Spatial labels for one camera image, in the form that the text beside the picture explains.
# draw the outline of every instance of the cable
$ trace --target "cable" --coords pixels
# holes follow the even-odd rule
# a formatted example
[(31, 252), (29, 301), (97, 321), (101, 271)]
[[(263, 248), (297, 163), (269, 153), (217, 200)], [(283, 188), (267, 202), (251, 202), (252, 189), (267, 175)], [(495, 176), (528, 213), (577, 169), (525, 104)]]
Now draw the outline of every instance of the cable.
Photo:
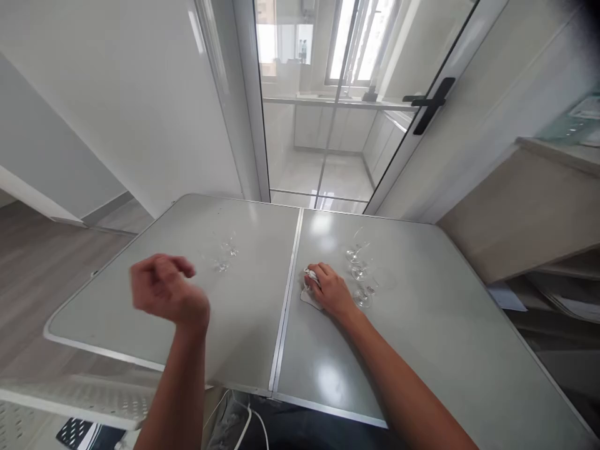
[(244, 429), (242, 430), (242, 435), (239, 437), (239, 440), (237, 441), (237, 444), (233, 450), (238, 450), (239, 445), (242, 443), (242, 439), (244, 439), (244, 436), (246, 435), (246, 430), (248, 430), (248, 425), (250, 425), (250, 420), (252, 419), (252, 409), (250, 409), (250, 406), (246, 406), (246, 409), (248, 410), (248, 414), (249, 414), (248, 420), (246, 421), (246, 425), (244, 425)]
[(267, 444), (267, 450), (269, 450), (269, 437), (267, 436), (267, 429), (264, 427), (263, 418), (261, 417), (261, 415), (258, 412), (255, 411), (254, 413), (256, 414), (256, 416), (258, 417), (258, 419), (261, 422), (262, 430), (264, 431), (264, 441)]
[(242, 439), (244, 439), (244, 436), (246, 435), (246, 430), (248, 430), (248, 425), (250, 425), (250, 420), (252, 419), (252, 413), (256, 414), (256, 416), (258, 417), (258, 419), (261, 422), (262, 430), (264, 431), (264, 440), (265, 440), (265, 443), (267, 444), (267, 450), (269, 450), (269, 436), (267, 435), (267, 429), (264, 426), (263, 418), (261, 417), (261, 415), (258, 412), (256, 412), (255, 410), (253, 410), (253, 409), (250, 408), (250, 400), (248, 400), (248, 405), (245, 406), (245, 405), (241, 404), (236, 399), (236, 393), (234, 391), (231, 391), (231, 393), (233, 394), (233, 401), (235, 403), (237, 403), (238, 405), (246, 408), (247, 411), (248, 411), (248, 420), (246, 421), (246, 425), (244, 425), (244, 429), (242, 430), (242, 434), (239, 437), (239, 440), (237, 441), (237, 444), (236, 444), (236, 446), (235, 446), (235, 448), (233, 450), (238, 450), (240, 444), (242, 443)]
[(225, 393), (223, 394), (223, 397), (221, 397), (221, 400), (219, 400), (219, 402), (217, 403), (217, 406), (214, 407), (214, 409), (211, 412), (211, 415), (208, 416), (208, 419), (206, 419), (206, 423), (202, 427), (202, 431), (204, 431), (204, 428), (206, 428), (206, 426), (208, 425), (208, 422), (210, 422), (211, 417), (213, 416), (214, 412), (217, 410), (217, 408), (219, 407), (219, 405), (221, 404), (221, 402), (223, 401), (223, 399), (225, 398), (225, 396), (228, 394), (228, 392), (229, 392), (229, 389), (227, 391), (225, 391)]

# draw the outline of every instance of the sliding door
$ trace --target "sliding door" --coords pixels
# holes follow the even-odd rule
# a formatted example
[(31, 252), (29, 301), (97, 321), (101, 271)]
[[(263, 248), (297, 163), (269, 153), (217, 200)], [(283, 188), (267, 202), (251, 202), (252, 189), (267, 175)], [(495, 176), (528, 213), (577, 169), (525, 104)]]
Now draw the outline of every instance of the sliding door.
[(363, 213), (414, 151), (400, 144), (433, 116), (426, 95), (477, 5), (255, 0), (271, 201)]

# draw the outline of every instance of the window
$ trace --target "window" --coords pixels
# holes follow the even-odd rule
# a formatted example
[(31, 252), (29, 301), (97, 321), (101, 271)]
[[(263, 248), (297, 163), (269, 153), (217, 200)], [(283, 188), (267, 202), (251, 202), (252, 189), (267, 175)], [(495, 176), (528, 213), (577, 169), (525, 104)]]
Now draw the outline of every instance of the window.
[[(256, 0), (256, 37), (258, 61), (262, 80), (275, 82), (278, 64), (310, 64), (313, 50), (313, 24), (289, 24), (289, 21), (306, 21), (306, 17), (290, 17), (286, 8), (292, 3), (275, 0)], [(278, 5), (282, 23), (278, 23)]]
[[(352, 19), (354, 0), (338, 0), (336, 18), (327, 60), (325, 84), (337, 85)], [(356, 13), (356, 32), (350, 37), (348, 74), (345, 85), (369, 86), (385, 53), (393, 20), (398, 13), (397, 0), (367, 0)]]

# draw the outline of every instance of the hand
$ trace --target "hand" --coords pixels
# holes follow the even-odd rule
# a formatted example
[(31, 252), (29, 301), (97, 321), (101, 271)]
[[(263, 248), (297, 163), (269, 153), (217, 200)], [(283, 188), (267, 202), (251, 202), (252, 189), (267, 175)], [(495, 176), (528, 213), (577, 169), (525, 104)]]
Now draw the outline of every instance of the hand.
[(357, 306), (352, 300), (350, 291), (348, 291), (346, 282), (335, 270), (323, 262), (309, 264), (308, 268), (315, 272), (319, 283), (321, 283), (321, 287), (308, 275), (304, 276), (304, 280), (311, 287), (317, 301), (323, 305), (329, 314), (337, 320), (341, 320), (349, 314), (358, 311)]
[(200, 287), (182, 277), (196, 274), (186, 258), (155, 254), (131, 266), (129, 273), (134, 308), (167, 319), (178, 329), (206, 333), (210, 304)]

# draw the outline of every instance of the cloth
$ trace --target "cloth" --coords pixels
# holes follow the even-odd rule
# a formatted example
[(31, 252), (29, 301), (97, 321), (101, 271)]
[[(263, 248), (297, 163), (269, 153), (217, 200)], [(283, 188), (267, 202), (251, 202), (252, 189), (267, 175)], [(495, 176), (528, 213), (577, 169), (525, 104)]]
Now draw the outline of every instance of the cloth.
[[(313, 280), (315, 280), (319, 287), (321, 287), (321, 283), (319, 282), (317, 274), (314, 271), (310, 270), (307, 267), (306, 269), (304, 269), (304, 273), (307, 274)], [(302, 292), (300, 292), (300, 300), (308, 303), (309, 305), (314, 306), (316, 309), (321, 311), (323, 307), (321, 306), (321, 303), (319, 303), (317, 299), (314, 298), (313, 290), (310, 286), (308, 286), (308, 284), (306, 284), (306, 281), (304, 281), (304, 277), (302, 277), (302, 282), (304, 283), (304, 289), (302, 290)]]

